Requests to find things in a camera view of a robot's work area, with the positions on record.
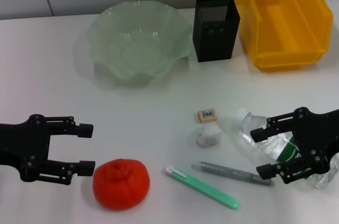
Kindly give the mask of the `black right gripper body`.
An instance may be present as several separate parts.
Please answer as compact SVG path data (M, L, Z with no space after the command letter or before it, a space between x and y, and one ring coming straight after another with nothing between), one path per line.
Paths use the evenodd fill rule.
M301 153L295 170L327 173L338 153L338 110L316 114L300 107L293 113L292 132Z

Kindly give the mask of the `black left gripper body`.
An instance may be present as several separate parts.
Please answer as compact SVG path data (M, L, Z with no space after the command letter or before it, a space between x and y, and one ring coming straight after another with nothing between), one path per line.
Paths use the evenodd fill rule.
M50 136L46 117L33 114L19 124L1 124L1 165L15 168L24 182L38 180L47 159Z

